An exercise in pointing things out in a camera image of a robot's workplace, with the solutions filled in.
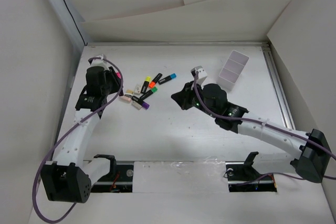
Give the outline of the blue highlighter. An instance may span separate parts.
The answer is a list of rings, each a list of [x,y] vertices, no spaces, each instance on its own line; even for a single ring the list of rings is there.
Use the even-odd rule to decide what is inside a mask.
[[[169,81],[171,81],[171,80],[173,80],[173,79],[175,79],[175,78],[176,78],[176,74],[173,73],[173,74],[171,74],[171,75],[169,75],[169,76],[167,76],[167,77],[164,77],[164,78],[160,79],[160,80],[158,81],[158,84],[159,84],[159,85],[162,85],[162,84],[167,83],[167,82],[169,82]]]

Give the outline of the green highlighter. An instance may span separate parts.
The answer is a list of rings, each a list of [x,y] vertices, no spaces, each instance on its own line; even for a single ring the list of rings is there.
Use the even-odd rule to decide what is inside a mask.
[[[148,90],[145,94],[139,97],[139,99],[144,100],[148,98],[149,96],[153,95],[154,93],[157,92],[157,87],[153,87],[152,89]]]

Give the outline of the orange highlighter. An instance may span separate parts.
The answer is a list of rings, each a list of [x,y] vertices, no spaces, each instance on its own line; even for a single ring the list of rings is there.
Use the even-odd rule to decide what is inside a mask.
[[[153,80],[150,82],[149,84],[149,88],[152,89],[155,87],[155,85],[157,84],[157,82],[162,78],[162,74],[161,73],[158,73],[154,78]]]

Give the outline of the purple highlighter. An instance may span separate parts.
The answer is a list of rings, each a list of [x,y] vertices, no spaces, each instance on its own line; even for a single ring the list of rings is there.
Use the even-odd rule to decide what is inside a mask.
[[[140,99],[140,98],[138,98],[138,97],[136,97],[136,96],[132,96],[132,100],[133,100],[134,102],[136,102],[137,104],[139,104],[142,108],[144,108],[144,109],[146,109],[146,110],[150,107],[149,104],[147,104],[147,103],[144,102],[142,99]]]

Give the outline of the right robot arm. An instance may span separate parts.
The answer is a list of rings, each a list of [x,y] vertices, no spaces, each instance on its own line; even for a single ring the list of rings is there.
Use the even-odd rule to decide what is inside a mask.
[[[186,83],[171,98],[182,110],[196,108],[215,119],[222,129],[250,136],[275,146],[293,157],[290,165],[305,180],[321,183],[332,154],[323,132],[292,130],[253,115],[242,106],[227,100],[227,93],[217,84],[201,87]]]

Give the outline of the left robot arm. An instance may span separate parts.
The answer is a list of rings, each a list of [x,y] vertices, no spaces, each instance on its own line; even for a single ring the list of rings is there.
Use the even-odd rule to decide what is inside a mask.
[[[86,85],[75,109],[75,129],[68,133],[64,144],[51,164],[43,165],[41,178],[50,201],[85,203],[91,187],[102,177],[112,180],[117,175],[113,155],[98,154],[89,164],[83,159],[93,129],[100,121],[107,97],[117,93],[121,79],[112,67],[89,67]]]

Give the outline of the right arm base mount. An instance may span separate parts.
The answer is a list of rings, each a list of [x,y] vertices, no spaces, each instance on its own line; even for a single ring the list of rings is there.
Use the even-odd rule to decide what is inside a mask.
[[[273,174],[263,175],[253,168],[258,152],[251,152],[244,161],[226,162],[223,177],[230,193],[277,192]]]

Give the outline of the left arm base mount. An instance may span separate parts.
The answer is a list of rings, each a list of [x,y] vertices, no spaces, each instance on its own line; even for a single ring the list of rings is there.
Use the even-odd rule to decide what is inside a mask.
[[[94,158],[105,158],[110,162],[110,171],[92,187],[92,193],[131,193],[133,187],[134,162],[117,161],[113,155],[98,154]]]

